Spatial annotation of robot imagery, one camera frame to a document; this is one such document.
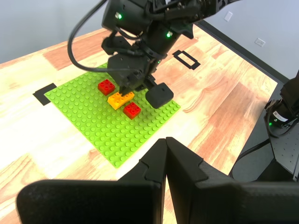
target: red lego brick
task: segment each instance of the red lego brick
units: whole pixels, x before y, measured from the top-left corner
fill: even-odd
[[[130,103],[123,109],[123,112],[132,120],[134,119],[139,113],[141,109],[135,103]]]
[[[99,83],[98,90],[100,90],[105,96],[115,90],[115,86],[108,79]]]

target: white wall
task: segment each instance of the white wall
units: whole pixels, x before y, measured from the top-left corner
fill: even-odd
[[[229,22],[227,12],[233,13]],[[260,58],[293,78],[299,70],[299,0],[241,0],[206,21]],[[263,47],[254,42],[260,38]]]
[[[1,0],[0,63],[66,41],[97,3],[99,0]],[[103,12],[104,7],[78,35],[100,29]]]

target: orange lego brick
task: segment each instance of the orange lego brick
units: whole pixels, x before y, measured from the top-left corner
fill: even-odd
[[[108,103],[115,110],[117,110],[118,108],[120,108],[122,105],[129,102],[133,98],[134,98],[133,92],[129,92],[127,95],[125,95],[123,97],[121,96],[121,94],[119,92],[117,92],[108,98]]]

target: electrical outlet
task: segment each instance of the electrical outlet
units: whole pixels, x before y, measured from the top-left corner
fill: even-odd
[[[226,20],[227,22],[230,20],[230,18],[232,18],[233,14],[231,12],[228,12],[226,14],[226,16],[224,17],[224,20]]]
[[[258,46],[262,47],[262,46],[265,45],[266,42],[263,41],[263,40],[261,40],[260,38],[257,38],[257,40],[255,41],[255,43],[256,43]]]

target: wooden table surface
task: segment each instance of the wooden table surface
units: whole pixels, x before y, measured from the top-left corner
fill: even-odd
[[[172,136],[225,174],[231,170],[276,82],[194,26],[194,39],[181,36],[156,73],[181,105],[175,114],[119,169],[52,104],[32,94],[85,73],[68,59],[66,42],[0,65],[0,223],[20,223],[18,192],[41,179],[117,180],[159,138]],[[95,67],[108,56],[100,48],[104,29],[78,37],[77,60]],[[191,70],[172,56],[185,51],[201,65]],[[168,185],[164,223],[176,223]]]

